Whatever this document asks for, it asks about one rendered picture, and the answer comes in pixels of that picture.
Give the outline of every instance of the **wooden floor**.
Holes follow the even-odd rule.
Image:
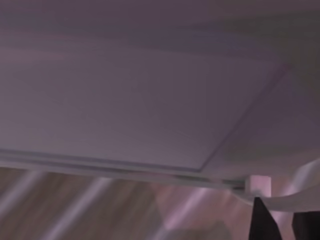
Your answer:
[[[0,209],[27,171],[0,168]],[[252,208],[228,191],[112,180],[58,238],[43,236],[96,180],[45,173],[6,214],[0,240],[247,240]],[[280,193],[286,179],[275,181]],[[281,223],[291,240],[291,219]]]

